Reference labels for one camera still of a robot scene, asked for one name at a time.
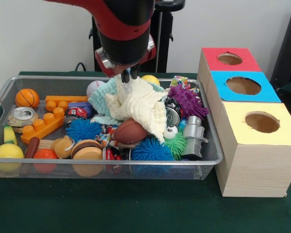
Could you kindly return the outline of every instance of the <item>purple spiky ball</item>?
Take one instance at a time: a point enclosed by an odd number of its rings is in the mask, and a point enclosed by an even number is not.
[[[209,113],[209,109],[203,107],[198,102],[198,95],[188,89],[183,89],[182,84],[174,86],[170,89],[168,97],[174,98],[183,110],[183,117],[197,116],[202,120]]]

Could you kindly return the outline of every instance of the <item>stacked boxes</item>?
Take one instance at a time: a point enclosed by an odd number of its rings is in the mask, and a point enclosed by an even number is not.
[[[291,183],[291,116],[248,49],[204,48],[203,84],[225,157],[223,196],[283,197]]]

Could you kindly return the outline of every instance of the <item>box hole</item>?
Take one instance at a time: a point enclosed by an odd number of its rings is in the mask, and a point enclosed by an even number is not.
[[[279,121],[265,112],[251,112],[246,116],[246,124],[261,133],[272,133],[279,129]]]
[[[245,77],[233,77],[226,82],[229,89],[238,94],[257,95],[261,91],[261,86],[256,81]]]
[[[242,58],[240,56],[237,56],[236,54],[226,52],[218,56],[219,62],[222,62],[226,65],[235,66],[239,65],[243,62]]]

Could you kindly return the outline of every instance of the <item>orange ball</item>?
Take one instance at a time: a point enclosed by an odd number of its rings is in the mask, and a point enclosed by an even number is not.
[[[34,159],[57,159],[57,156],[55,152],[51,149],[41,149],[38,150],[34,156]],[[48,174],[51,173],[56,168],[56,164],[33,164],[34,168],[42,173],[42,174]]]
[[[15,103],[18,107],[38,107],[40,98],[32,89],[21,89],[15,97]]]

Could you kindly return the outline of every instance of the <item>wire mesh basket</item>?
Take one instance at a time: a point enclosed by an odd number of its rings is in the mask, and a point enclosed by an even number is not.
[[[17,76],[11,78],[0,91],[0,145],[3,144],[3,125],[16,107],[15,96],[23,88],[34,89],[41,99],[36,112],[43,116],[47,95],[83,96],[87,86],[94,80],[107,81],[101,77],[55,77]],[[171,79],[160,79],[163,88],[169,87]],[[191,87],[200,88],[201,99],[208,107],[205,92],[196,80],[189,80]],[[130,161],[130,160],[72,160],[72,159],[8,159],[0,158],[0,177],[15,178],[94,178],[94,179],[184,179],[203,180],[214,165],[223,159],[223,152],[211,114],[203,121],[205,138],[201,161]],[[65,135],[60,128],[43,139],[54,140]],[[27,145],[16,133],[18,145],[25,152]]]

